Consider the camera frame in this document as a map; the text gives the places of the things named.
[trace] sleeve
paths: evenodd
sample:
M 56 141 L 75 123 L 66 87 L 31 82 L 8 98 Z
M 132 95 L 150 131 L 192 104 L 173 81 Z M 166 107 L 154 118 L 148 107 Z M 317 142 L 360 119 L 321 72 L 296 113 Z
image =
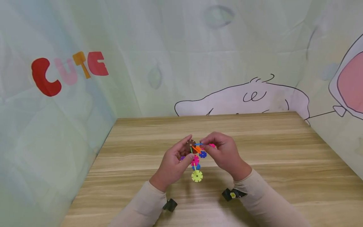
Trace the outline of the sleeve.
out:
M 166 194 L 156 189 L 147 181 L 131 202 L 111 221 L 109 226 L 153 226 L 166 202 Z
M 260 226 L 307 227 L 308 221 L 282 196 L 273 190 L 255 170 L 234 188 L 247 193 L 240 200 Z

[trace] yellow snowflake piece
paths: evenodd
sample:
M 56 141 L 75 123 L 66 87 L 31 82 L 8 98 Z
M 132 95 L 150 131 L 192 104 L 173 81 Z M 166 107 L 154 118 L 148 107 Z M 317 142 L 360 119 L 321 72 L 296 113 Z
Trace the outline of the yellow snowflake piece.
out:
M 192 180 L 194 182 L 200 182 L 203 179 L 203 173 L 199 170 L 195 170 L 192 173 Z

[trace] brown snowflake piece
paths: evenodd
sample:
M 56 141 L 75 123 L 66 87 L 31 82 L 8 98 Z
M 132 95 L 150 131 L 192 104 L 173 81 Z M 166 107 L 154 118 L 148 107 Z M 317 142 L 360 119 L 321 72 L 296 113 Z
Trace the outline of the brown snowflake piece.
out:
M 196 144 L 196 142 L 195 142 L 194 140 L 190 139 L 190 140 L 188 140 L 188 142 L 185 144 L 185 149 L 186 149 L 187 151 L 190 151 L 190 148 L 191 148 L 191 147 L 194 147 L 194 148 L 195 148 L 195 144 Z M 196 150 L 194 150 L 193 148 L 192 148 L 192 152 L 193 152 L 193 154 L 196 154 L 196 153 L 197 153 L 197 151 L 196 151 Z

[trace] left hand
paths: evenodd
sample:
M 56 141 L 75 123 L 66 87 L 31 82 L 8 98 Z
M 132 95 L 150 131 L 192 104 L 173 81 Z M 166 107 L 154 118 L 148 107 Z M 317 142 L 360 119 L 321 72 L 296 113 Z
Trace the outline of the left hand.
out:
M 187 154 L 184 148 L 191 138 L 192 135 L 185 137 L 165 152 L 159 169 L 149 180 L 151 185 L 162 192 L 166 192 L 169 185 L 180 179 L 194 158 L 194 154 Z M 181 156 L 185 154 L 187 154 L 185 158 L 180 161 Z

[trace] wooden table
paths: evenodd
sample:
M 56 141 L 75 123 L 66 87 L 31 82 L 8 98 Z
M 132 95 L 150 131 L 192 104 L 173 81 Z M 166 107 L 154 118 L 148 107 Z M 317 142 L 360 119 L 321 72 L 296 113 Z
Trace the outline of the wooden table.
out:
M 158 169 L 165 151 L 188 134 L 232 136 L 242 158 L 312 226 L 362 226 L 363 181 L 296 113 L 118 119 L 96 158 L 63 227 L 107 226 Z M 191 169 L 169 187 L 178 206 L 156 226 L 256 226 L 239 200 L 221 193 L 232 178 L 208 156 L 203 180 Z

